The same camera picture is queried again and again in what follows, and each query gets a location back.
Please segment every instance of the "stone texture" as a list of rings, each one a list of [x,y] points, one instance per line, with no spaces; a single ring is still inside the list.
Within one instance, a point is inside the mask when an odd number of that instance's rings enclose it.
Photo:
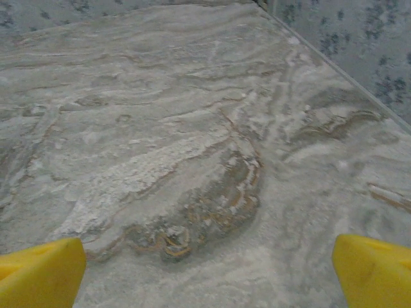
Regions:
[[[344,307],[338,234],[411,246],[411,136],[255,4],[28,33],[0,63],[0,253],[80,237],[77,307]]]

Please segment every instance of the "edge of marble slab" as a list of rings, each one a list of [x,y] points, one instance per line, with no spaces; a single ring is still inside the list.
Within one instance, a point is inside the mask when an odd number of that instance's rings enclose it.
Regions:
[[[409,125],[407,122],[405,122],[402,118],[400,118],[394,111],[392,111],[389,107],[384,105],[377,97],[375,97],[371,92],[369,92],[366,88],[364,88],[362,85],[360,85],[353,77],[348,75],[341,67],[339,67],[336,63],[334,63],[332,60],[327,58],[323,53],[321,53],[316,47],[314,47],[311,43],[309,43],[304,37],[299,35],[294,29],[289,27],[285,22],[283,22],[280,18],[274,15],[274,12],[272,12],[273,15],[270,13],[264,11],[262,7],[260,7],[260,10],[263,11],[269,19],[272,19],[274,22],[278,22],[284,29],[287,29],[289,32],[291,32],[294,36],[296,36],[304,45],[306,45],[308,48],[310,48],[312,51],[314,51],[316,54],[318,54],[325,63],[330,65],[338,74],[340,74],[343,78],[345,78],[351,85],[356,87],[358,90],[360,90],[365,97],[367,97],[372,104],[376,108],[378,108],[381,112],[383,112],[387,117],[391,118],[402,130],[404,130],[406,133],[411,135],[411,125]]]

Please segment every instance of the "floral wallpaper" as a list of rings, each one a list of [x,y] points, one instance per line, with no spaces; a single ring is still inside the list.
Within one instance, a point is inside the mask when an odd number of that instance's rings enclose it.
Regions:
[[[152,5],[199,1],[0,0],[0,39],[1,35],[18,35]],[[411,124],[410,0],[255,2],[271,10]]]
[[[410,0],[274,1],[274,15],[411,124]]]

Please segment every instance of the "yellow object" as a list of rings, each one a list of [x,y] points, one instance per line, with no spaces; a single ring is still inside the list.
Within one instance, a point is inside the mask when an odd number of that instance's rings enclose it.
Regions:
[[[333,264],[349,308],[411,307],[411,249],[342,234]]]
[[[0,255],[0,307],[72,308],[85,263],[75,238]]]

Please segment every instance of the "stone floor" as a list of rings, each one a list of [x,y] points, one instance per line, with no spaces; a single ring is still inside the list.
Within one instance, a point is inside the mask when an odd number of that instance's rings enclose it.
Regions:
[[[411,246],[411,136],[254,3],[29,33],[0,63],[0,253],[80,237],[76,307],[345,307],[338,234]]]

